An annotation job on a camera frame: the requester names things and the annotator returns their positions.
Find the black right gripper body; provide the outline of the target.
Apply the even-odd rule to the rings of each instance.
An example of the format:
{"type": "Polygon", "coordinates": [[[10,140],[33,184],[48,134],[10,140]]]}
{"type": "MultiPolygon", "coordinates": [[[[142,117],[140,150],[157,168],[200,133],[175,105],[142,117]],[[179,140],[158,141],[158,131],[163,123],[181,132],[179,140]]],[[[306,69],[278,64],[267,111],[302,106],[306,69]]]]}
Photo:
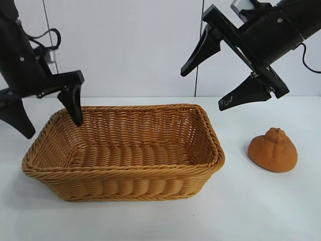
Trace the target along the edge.
{"type": "Polygon", "coordinates": [[[251,69],[250,75],[260,76],[270,94],[280,98],[289,93],[271,64],[299,44],[302,38],[282,11],[257,14],[237,28],[211,5],[203,13],[202,20],[221,33],[221,40],[251,69]]]}

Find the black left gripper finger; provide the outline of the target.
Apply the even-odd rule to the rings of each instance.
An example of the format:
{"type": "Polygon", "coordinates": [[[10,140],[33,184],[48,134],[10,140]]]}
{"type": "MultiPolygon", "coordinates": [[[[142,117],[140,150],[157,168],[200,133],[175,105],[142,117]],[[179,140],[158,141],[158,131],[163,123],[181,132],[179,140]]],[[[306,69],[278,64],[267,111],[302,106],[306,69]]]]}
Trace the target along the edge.
{"type": "Polygon", "coordinates": [[[83,115],[80,103],[81,85],[64,88],[57,98],[63,104],[76,126],[83,124],[83,115]]]}
{"type": "Polygon", "coordinates": [[[27,139],[31,139],[36,132],[20,98],[1,99],[1,120],[27,139]]]}

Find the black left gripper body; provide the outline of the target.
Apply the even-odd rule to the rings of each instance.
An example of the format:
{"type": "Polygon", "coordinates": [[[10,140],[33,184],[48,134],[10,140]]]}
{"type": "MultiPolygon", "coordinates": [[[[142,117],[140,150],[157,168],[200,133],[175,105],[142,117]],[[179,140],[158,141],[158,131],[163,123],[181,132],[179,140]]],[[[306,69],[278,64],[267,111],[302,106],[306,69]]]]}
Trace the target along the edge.
{"type": "Polygon", "coordinates": [[[46,61],[50,52],[51,48],[40,46],[17,51],[1,45],[1,75],[14,94],[21,98],[32,95],[41,98],[83,84],[80,70],[53,74],[46,61]]]}

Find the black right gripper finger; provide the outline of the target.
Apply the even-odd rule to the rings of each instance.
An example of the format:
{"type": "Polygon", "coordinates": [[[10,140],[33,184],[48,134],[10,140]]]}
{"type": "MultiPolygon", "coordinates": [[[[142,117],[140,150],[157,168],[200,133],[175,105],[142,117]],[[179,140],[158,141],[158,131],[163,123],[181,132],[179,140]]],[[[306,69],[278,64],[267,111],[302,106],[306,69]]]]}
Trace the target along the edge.
{"type": "Polygon", "coordinates": [[[260,76],[248,76],[238,87],[218,101],[220,111],[242,104],[263,102],[271,99],[269,91],[261,82],[260,76]]]}
{"type": "Polygon", "coordinates": [[[181,76],[187,76],[202,62],[219,52],[221,50],[220,42],[221,33],[213,26],[207,24],[194,51],[182,66],[181,76]]]}

